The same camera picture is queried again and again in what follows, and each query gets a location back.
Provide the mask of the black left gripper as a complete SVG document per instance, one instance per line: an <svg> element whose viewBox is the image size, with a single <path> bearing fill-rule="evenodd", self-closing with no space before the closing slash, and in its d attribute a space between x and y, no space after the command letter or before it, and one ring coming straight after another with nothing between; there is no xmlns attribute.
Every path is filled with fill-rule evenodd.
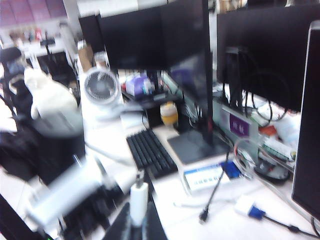
<svg viewBox="0 0 320 240"><path fill-rule="evenodd" d="M119 185L96 189L62 218L59 225L63 239L84 240L99 226L108 229L109 216L128 194L129 188L121 189Z"/></svg>

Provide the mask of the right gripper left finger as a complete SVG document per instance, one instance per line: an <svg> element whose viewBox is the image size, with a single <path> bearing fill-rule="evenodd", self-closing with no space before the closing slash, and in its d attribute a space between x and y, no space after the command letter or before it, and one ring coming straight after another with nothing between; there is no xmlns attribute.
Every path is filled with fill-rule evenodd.
<svg viewBox="0 0 320 240"><path fill-rule="evenodd" d="M102 240L130 240L131 228L130 203L127 202L113 224L106 231Z"/></svg>

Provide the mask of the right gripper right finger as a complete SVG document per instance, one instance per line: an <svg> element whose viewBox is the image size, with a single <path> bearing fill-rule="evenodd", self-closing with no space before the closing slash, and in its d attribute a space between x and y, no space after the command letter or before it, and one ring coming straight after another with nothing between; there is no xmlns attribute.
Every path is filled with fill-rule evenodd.
<svg viewBox="0 0 320 240"><path fill-rule="evenodd" d="M156 206L153 201L148 202L147 211L143 220L144 240L167 240L167 236L161 224Z"/></svg>

